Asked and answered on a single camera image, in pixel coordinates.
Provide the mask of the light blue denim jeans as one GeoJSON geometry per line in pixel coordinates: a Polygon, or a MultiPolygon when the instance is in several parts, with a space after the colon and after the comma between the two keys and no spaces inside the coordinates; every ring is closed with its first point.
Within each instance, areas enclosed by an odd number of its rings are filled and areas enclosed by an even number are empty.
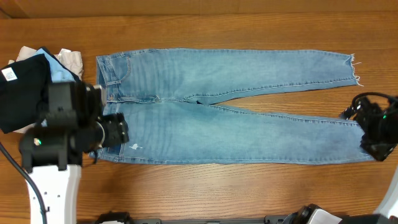
{"type": "Polygon", "coordinates": [[[99,157],[128,164],[344,164],[370,161],[354,121],[257,113],[228,100],[357,84],[353,56],[321,50],[142,49],[96,58],[105,114],[127,143],[99,157]]]}

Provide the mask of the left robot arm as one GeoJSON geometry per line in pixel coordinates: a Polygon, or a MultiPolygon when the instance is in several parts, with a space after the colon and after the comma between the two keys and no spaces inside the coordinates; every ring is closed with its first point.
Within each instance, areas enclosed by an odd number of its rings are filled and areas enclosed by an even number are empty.
{"type": "Polygon", "coordinates": [[[105,115],[106,92],[83,82],[48,86],[45,124],[28,129],[19,143],[27,175],[31,223],[76,223],[84,154],[129,140],[121,113],[105,115]]]}

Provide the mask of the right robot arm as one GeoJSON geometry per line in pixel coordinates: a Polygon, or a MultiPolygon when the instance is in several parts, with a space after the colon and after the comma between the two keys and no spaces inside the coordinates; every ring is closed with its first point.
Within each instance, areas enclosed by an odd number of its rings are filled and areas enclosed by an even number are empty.
{"type": "MultiPolygon", "coordinates": [[[[361,148],[375,160],[381,162],[397,146],[397,97],[382,93],[367,92],[355,96],[351,105],[340,115],[343,119],[353,118],[364,135],[361,148]]],[[[288,224],[397,224],[397,215],[336,216],[315,204],[302,207],[298,212],[287,216],[288,224]]]]}

